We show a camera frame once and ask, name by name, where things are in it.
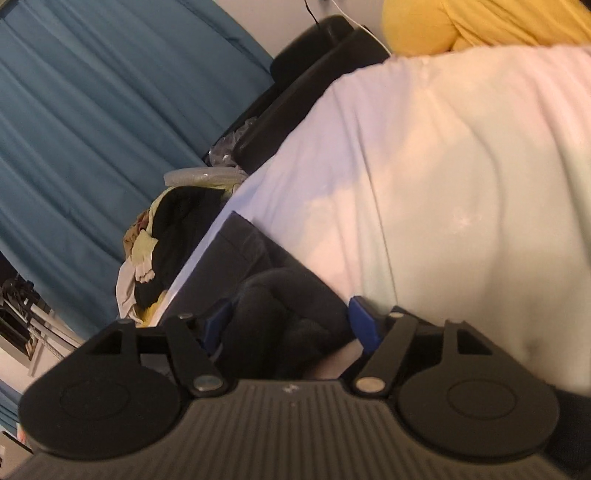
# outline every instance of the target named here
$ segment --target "crumpled cloth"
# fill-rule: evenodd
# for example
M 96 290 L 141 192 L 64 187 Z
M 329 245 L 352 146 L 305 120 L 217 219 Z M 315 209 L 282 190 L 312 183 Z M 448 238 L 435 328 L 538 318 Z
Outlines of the crumpled cloth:
M 131 249 L 134 247 L 135 240 L 142 230 L 148 228 L 148 210 L 144 210 L 138 215 L 135 222 L 125 232 L 123 237 L 123 249 L 125 250 L 125 258 L 131 255 Z

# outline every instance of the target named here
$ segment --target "cables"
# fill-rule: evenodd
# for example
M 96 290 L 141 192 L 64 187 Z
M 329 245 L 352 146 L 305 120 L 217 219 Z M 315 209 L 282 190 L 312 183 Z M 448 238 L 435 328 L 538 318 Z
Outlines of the cables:
M 339 4 L 336 2 L 336 0 L 330 0 L 330 1 L 334 3 L 336 9 L 340 12 L 341 15 L 343 15 L 343 17 L 345 17 L 347 20 L 349 20 L 353 25 L 357 25 L 359 28 L 361 28 L 361 30 L 366 32 L 376 42 L 378 42 L 382 46 L 382 48 L 388 52 L 388 55 L 392 56 L 392 52 L 390 51 L 390 49 L 386 45 L 384 45 L 384 43 L 378 37 L 376 37 L 373 33 L 371 33 L 368 28 L 364 27 L 359 22 L 353 20 L 350 16 L 348 16 L 345 12 L 343 12 L 343 9 L 339 6 Z M 316 17 L 312 13 L 312 10 L 310 9 L 310 6 L 308 5 L 308 0 L 304 0 L 304 3 L 306 4 L 306 10 L 308 10 L 308 13 L 312 16 L 312 18 L 316 22 L 316 25 L 318 25 L 318 27 L 320 28 L 320 24 L 318 23 L 318 20 L 316 20 Z
M 312 10 L 310 10 L 310 6 L 308 5 L 308 0 L 304 0 L 304 3 L 306 4 L 306 10 L 308 10 L 308 13 L 310 15 L 312 15 L 312 18 L 314 19 L 314 21 L 316 22 L 316 25 L 320 26 L 318 23 L 318 20 L 316 20 L 316 17 L 314 16 L 314 14 L 312 13 Z
M 357 25 L 359 28 L 361 28 L 362 30 L 364 30 L 367 34 L 369 34 L 376 42 L 378 42 L 382 48 L 388 52 L 388 55 L 392 56 L 392 52 L 390 51 L 390 49 L 383 44 L 383 42 L 376 37 L 373 33 L 371 33 L 366 27 L 364 27 L 362 24 L 360 24 L 359 22 L 356 22 L 355 20 L 353 20 L 350 16 L 348 16 L 345 12 L 343 12 L 343 9 L 339 6 L 339 4 L 336 2 L 336 0 L 330 0 L 331 2 L 334 3 L 336 9 L 340 12 L 341 15 L 343 15 L 343 17 L 345 17 L 347 20 L 349 20 L 352 24 Z

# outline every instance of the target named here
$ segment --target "black cable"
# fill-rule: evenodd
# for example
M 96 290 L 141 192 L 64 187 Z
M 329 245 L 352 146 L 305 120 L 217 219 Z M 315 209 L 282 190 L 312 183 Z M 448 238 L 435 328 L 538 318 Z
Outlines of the black cable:
M 308 0 L 304 0 L 304 3 L 306 4 L 306 10 L 308 10 L 308 13 L 310 15 L 312 15 L 312 18 L 314 19 L 314 21 L 316 22 L 316 25 L 320 26 L 320 24 L 318 23 L 318 20 L 316 20 L 316 17 L 314 16 L 314 14 L 312 13 L 312 10 L 310 10 L 310 6 L 308 5 Z

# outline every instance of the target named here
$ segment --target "metal rivet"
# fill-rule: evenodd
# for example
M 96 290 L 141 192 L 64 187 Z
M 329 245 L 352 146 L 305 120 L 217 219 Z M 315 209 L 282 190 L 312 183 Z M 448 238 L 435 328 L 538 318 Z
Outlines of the metal rivet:
M 355 382 L 355 387 L 363 393 L 379 393 L 386 388 L 386 382 L 378 377 L 363 377 Z
M 193 380 L 193 386 L 200 392 L 213 392 L 223 387 L 223 381 L 215 375 L 201 375 Z

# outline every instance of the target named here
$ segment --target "black fabric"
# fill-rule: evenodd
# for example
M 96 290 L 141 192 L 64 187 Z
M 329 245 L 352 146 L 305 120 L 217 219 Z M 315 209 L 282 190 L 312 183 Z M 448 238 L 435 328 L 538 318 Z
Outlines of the black fabric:
M 288 252 L 233 213 L 164 318 L 232 299 L 217 367 L 228 378 L 294 380 L 353 340 L 347 306 Z
M 167 193 L 154 215 L 154 278 L 135 283 L 135 300 L 146 309 L 168 289 L 222 208 L 224 190 L 178 187 Z
M 302 378 L 353 340 L 347 306 L 302 265 L 246 280 L 222 335 L 216 365 L 232 378 Z
M 364 353 L 340 379 L 352 385 L 370 358 L 371 355 Z M 555 392 L 560 417 L 544 453 L 567 474 L 578 478 L 586 468 L 591 473 L 591 398 L 563 390 Z

